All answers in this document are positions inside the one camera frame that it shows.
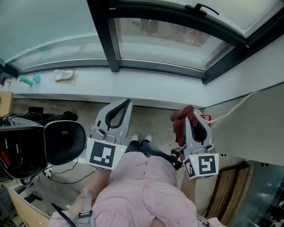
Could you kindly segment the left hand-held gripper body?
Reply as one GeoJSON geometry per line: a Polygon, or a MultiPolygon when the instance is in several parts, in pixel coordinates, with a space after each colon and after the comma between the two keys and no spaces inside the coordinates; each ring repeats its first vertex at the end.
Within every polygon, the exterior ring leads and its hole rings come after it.
{"type": "Polygon", "coordinates": [[[128,132],[122,129],[92,127],[87,139],[85,163],[95,168],[115,170],[128,146],[128,132]]]}

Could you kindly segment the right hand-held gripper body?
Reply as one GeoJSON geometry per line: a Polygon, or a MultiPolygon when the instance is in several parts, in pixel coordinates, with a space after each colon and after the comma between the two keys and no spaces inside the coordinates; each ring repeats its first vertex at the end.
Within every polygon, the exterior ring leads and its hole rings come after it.
{"type": "Polygon", "coordinates": [[[219,172],[219,154],[214,144],[184,149],[183,164],[190,180],[208,178],[219,172]]]}

